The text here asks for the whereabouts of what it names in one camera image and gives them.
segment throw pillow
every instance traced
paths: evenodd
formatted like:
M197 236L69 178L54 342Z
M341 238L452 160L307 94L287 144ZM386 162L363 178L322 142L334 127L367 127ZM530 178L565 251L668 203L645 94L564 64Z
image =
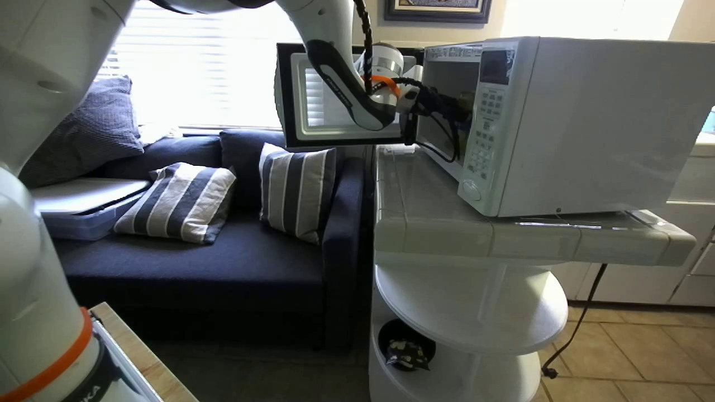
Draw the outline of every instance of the throw pillow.
M225 221L235 173L225 166L175 162L113 223L113 232L214 243Z
M318 243L335 188L335 150L287 152L267 142L260 175L261 221Z
M143 153L143 142L134 125L132 79L128 76L99 77L84 101L26 160L20 178L26 188L52 184L138 153Z

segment white microwave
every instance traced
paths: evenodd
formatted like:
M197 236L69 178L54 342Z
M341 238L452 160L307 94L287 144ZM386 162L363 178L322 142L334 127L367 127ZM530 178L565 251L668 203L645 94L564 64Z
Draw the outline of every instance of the white microwave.
M456 160L436 160L480 214L645 210L715 105L715 44L499 38L427 49L424 82L471 95ZM449 153L445 138L421 120L418 141Z

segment navy blue couch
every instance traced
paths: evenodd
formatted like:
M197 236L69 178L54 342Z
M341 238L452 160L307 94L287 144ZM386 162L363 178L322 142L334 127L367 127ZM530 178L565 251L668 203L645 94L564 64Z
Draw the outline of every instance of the navy blue couch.
M347 351L358 337L364 160L339 155L320 246L263 228L256 160L280 131L166 138L97 175L145 178L187 160L238 172L227 221L213 246L112 233L61 241L58 256L81 304L110 300L148 339L288 342Z

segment white robot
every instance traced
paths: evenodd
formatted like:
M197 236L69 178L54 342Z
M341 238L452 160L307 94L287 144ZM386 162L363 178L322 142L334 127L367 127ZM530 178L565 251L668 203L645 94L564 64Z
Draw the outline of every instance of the white robot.
M17 172L83 101L134 0L0 2L0 402L145 399L107 364ZM268 0L154 0L182 12ZM353 0L280 0L353 120L379 128L397 97L350 67Z

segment tile floor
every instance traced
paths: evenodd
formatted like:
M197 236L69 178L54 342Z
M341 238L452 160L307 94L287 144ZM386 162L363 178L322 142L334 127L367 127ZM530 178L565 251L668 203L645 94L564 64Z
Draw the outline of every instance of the tile floor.
M546 362L574 328L541 351ZM369 402L367 352L160 343L208 402ZM715 402L715 310L593 307L535 402Z

